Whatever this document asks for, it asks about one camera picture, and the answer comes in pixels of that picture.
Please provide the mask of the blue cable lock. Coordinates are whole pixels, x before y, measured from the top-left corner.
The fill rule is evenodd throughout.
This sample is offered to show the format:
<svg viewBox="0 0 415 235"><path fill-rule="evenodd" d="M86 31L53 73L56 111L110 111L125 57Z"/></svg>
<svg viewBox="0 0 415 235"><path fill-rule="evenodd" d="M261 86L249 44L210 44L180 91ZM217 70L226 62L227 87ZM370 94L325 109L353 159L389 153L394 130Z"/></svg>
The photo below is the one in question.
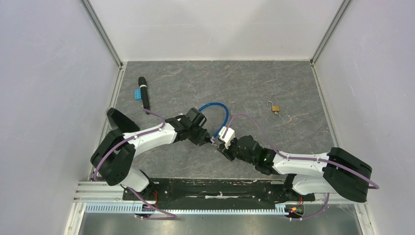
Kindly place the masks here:
<svg viewBox="0 0 415 235"><path fill-rule="evenodd" d="M220 130L228 123L230 113L227 106L220 102L211 102L199 108L207 117L206 128L211 133L211 138L217 138Z"/></svg>

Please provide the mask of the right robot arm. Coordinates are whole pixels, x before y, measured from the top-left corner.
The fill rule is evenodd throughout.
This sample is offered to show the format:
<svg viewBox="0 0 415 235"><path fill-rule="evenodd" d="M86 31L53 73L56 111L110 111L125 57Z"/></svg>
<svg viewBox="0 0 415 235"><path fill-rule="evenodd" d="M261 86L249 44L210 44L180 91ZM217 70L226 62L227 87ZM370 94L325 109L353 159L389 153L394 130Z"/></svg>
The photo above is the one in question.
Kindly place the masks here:
<svg viewBox="0 0 415 235"><path fill-rule="evenodd" d="M292 154L260 146L252 136L220 137L219 152L228 160L249 163L265 175L286 175L283 195L295 200L311 193L336 193L357 202L367 201L372 168L342 148L328 153Z"/></svg>

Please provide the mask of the brass padlock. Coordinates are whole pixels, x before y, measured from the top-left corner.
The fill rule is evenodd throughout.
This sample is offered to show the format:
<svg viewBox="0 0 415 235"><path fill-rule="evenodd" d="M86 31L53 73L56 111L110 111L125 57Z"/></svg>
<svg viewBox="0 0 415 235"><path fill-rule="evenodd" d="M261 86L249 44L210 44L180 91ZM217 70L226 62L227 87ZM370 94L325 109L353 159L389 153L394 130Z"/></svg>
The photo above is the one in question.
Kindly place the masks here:
<svg viewBox="0 0 415 235"><path fill-rule="evenodd" d="M279 112L280 112L280 107L279 107L279 106L277 106L277 105L274 105L272 101L268 101L266 105L267 105L267 107L270 107L270 108L271 108L271 111L272 111L274 114L276 114L276 115L278 115L278 114L279 114Z"/></svg>

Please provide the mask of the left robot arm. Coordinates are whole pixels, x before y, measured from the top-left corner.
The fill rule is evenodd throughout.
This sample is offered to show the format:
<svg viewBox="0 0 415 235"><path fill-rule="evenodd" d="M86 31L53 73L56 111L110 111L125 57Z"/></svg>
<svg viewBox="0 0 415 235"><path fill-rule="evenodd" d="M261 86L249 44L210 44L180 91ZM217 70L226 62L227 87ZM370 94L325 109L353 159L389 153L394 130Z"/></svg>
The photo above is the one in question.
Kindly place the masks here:
<svg viewBox="0 0 415 235"><path fill-rule="evenodd" d="M153 148L179 141L190 140L200 146L210 140L208 130L203 128L207 119L195 108L191 108L185 115L168 119L152 111L148 113L160 118L161 124L141 130L122 112L109 108L106 115L112 129L91 157L95 169L92 175L94 181L132 188L142 200L151 198L154 188L143 171L133 169L135 157Z"/></svg>

